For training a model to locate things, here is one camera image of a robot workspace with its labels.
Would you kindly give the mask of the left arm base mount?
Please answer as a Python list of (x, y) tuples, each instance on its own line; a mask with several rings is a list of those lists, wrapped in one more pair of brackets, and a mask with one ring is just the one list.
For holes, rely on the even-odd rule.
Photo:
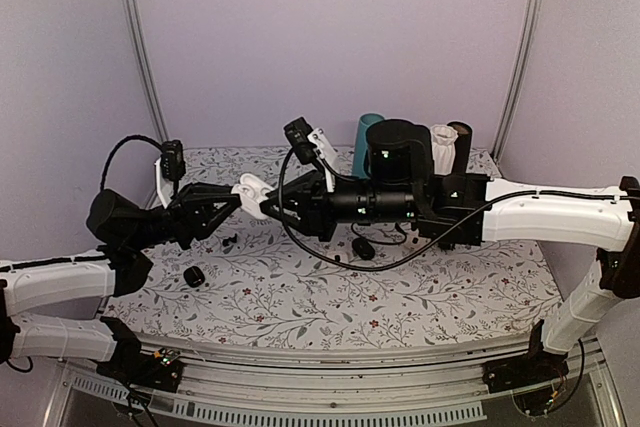
[(114, 379), (125, 386), (140, 386), (162, 392), (176, 393), (182, 380), (184, 363), (171, 359), (167, 353), (142, 352), (137, 336), (119, 319), (101, 317), (116, 342), (107, 361), (96, 364), (96, 373)]

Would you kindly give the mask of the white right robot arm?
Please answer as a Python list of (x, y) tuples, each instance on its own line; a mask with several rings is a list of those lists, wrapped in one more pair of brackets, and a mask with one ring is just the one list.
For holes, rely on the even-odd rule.
[(442, 168), (434, 151), (456, 137), (387, 119), (365, 134), (364, 177), (340, 174), (335, 150), (304, 119), (284, 129), (289, 157), (307, 167), (292, 181), (258, 188), (260, 213), (279, 220), (295, 243), (332, 238), (341, 223), (406, 222), (428, 246), (535, 240), (593, 246), (594, 265), (557, 314), (534, 328), (517, 374), (537, 383), (615, 305), (639, 294), (639, 184), (569, 189), (518, 184)]

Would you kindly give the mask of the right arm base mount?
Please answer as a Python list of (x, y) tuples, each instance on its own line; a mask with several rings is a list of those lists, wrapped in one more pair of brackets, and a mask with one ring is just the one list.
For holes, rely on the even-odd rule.
[(552, 353), (543, 344), (544, 321), (538, 321), (529, 336), (525, 353), (482, 365), (482, 381), (490, 393), (503, 392), (550, 381), (568, 372), (568, 353)]

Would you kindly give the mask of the white earbud charging case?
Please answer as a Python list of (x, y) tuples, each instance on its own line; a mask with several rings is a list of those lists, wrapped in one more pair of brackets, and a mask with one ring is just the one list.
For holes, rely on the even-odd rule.
[(250, 173), (242, 174), (231, 189), (232, 194), (239, 196), (241, 210), (257, 220), (268, 218), (261, 210), (261, 203), (266, 201), (267, 195), (273, 191), (273, 187)]

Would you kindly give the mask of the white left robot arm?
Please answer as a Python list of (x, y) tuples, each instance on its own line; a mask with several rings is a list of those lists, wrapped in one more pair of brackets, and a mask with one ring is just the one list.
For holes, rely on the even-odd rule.
[(128, 381), (148, 373), (148, 359), (129, 328), (114, 317), (91, 321), (31, 316), (32, 309), (69, 300), (126, 296), (146, 283), (147, 248), (176, 243), (187, 250), (209, 237), (242, 205), (238, 190), (188, 184), (166, 205), (143, 209), (111, 189), (94, 198), (86, 221), (100, 244), (94, 254), (1, 267), (1, 359), (84, 358), (110, 363)]

